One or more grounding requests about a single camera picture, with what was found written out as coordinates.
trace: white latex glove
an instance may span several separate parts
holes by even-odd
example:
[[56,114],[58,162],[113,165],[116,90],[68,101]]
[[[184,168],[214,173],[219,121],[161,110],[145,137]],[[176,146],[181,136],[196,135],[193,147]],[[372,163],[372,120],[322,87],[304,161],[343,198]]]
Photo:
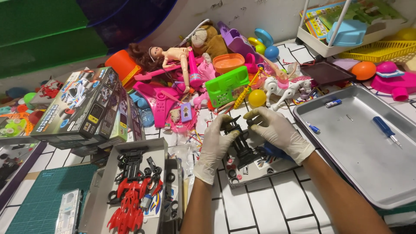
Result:
[[232,120],[231,116],[218,115],[214,122],[205,130],[201,155],[193,167],[193,174],[208,184],[214,184],[214,176],[221,160],[231,143],[240,134],[236,130],[221,136],[221,124],[227,120]]
[[266,107],[258,107],[247,112],[243,118],[254,119],[255,124],[251,129],[285,151],[298,165],[302,165],[302,161],[315,150],[315,147],[306,141],[281,113]]

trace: blue screwdriver handle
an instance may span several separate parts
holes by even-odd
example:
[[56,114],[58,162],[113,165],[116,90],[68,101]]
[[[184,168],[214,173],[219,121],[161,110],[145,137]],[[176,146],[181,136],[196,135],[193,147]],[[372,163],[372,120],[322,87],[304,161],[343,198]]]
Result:
[[374,117],[373,121],[386,134],[387,137],[395,135],[395,133],[391,131],[391,129],[387,126],[387,124],[379,116]]

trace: screwdriver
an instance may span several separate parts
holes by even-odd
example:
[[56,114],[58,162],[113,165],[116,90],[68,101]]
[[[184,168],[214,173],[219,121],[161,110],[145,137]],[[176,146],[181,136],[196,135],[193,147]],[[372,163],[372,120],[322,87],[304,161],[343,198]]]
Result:
[[395,138],[395,133],[391,131],[391,129],[387,126],[387,124],[379,117],[376,116],[373,118],[373,121],[377,124],[377,126],[386,134],[387,137],[390,137],[394,143],[398,144],[401,147],[399,141]]

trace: pink toy microphone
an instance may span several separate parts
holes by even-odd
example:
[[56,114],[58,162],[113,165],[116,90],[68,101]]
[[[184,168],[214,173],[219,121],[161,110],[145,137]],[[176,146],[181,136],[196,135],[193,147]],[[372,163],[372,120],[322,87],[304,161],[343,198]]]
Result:
[[195,56],[193,51],[189,51],[189,85],[192,87],[199,87],[202,85],[201,75],[198,73],[198,68],[196,67]]

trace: yellow plastic basket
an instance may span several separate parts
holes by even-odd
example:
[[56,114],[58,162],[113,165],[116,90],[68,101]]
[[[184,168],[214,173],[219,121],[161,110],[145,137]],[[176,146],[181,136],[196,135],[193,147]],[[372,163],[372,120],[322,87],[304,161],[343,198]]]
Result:
[[416,51],[416,41],[378,41],[342,52],[340,58],[382,62]]

